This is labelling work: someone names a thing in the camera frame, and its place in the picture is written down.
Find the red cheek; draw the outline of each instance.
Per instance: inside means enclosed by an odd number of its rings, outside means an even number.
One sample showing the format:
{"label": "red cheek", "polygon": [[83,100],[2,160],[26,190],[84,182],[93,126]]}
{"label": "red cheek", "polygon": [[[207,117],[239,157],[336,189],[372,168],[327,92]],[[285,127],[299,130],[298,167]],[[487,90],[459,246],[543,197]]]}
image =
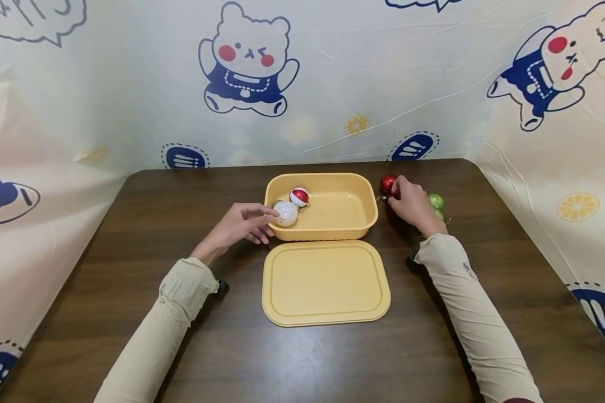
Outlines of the red cheek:
{"label": "red cheek", "polygon": [[549,42],[549,51],[552,53],[560,53],[565,50],[567,47],[567,38],[564,36],[559,36],[557,38],[553,38],[551,42]]}
{"label": "red cheek", "polygon": [[564,73],[562,73],[562,76],[560,76],[560,78],[563,80],[569,80],[571,78],[571,75],[573,75],[573,74],[574,74],[574,71],[570,67],[570,68],[566,69]]}
{"label": "red cheek", "polygon": [[217,54],[220,55],[220,58],[222,58],[222,60],[231,61],[235,59],[235,51],[232,47],[228,46],[227,44],[221,46],[217,51]]}
{"label": "red cheek", "polygon": [[273,56],[264,55],[260,62],[263,64],[264,67],[271,67],[271,65],[273,64]]}

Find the wrist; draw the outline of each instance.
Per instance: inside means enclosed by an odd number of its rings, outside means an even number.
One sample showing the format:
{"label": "wrist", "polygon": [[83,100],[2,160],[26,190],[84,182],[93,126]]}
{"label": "wrist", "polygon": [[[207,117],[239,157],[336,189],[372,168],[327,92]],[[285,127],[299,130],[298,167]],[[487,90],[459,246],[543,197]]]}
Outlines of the wrist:
{"label": "wrist", "polygon": [[421,226],[417,226],[417,229],[420,230],[421,234],[426,239],[430,238],[436,233],[448,235],[446,224],[444,224],[444,222],[441,220],[422,224]]}
{"label": "wrist", "polygon": [[213,242],[204,239],[204,241],[200,242],[199,245],[195,247],[190,257],[200,259],[200,261],[206,264],[206,266],[211,266],[215,259],[225,253],[225,247],[217,246]]}

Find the left hand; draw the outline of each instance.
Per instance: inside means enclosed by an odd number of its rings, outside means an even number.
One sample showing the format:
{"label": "left hand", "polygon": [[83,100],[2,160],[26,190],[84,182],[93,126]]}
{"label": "left hand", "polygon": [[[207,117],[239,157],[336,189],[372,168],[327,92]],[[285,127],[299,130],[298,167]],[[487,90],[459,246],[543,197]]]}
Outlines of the left hand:
{"label": "left hand", "polygon": [[274,235],[268,225],[274,217],[278,217],[278,212],[264,204],[235,203],[191,256],[208,266],[242,238],[266,245]]}

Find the yellow plastic container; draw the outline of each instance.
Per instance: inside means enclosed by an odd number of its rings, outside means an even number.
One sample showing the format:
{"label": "yellow plastic container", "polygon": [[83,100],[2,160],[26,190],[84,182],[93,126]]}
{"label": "yellow plastic container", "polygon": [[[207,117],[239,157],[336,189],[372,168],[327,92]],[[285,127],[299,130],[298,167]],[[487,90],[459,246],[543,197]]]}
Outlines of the yellow plastic container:
{"label": "yellow plastic container", "polygon": [[379,218],[372,186],[357,174],[285,174],[266,187],[265,205],[289,200],[289,192],[301,186],[310,192],[311,207],[298,220],[282,228],[269,224],[282,241],[337,241],[365,236]]}
{"label": "yellow plastic container", "polygon": [[388,308],[383,262],[369,243],[283,243],[264,262],[263,309],[278,326],[370,322]]}

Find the white glitter ornament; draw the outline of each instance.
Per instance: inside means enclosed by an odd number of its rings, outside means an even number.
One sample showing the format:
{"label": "white glitter ornament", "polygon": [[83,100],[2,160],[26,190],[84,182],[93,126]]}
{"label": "white glitter ornament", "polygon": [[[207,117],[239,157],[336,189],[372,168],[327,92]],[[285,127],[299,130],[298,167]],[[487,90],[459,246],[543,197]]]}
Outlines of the white glitter ornament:
{"label": "white glitter ornament", "polygon": [[304,188],[294,188],[289,192],[289,200],[299,208],[307,207],[309,205],[309,192]]}
{"label": "white glitter ornament", "polygon": [[273,220],[276,225],[289,227],[298,220],[298,207],[292,202],[280,200],[273,206],[273,209],[280,214],[280,217]]}

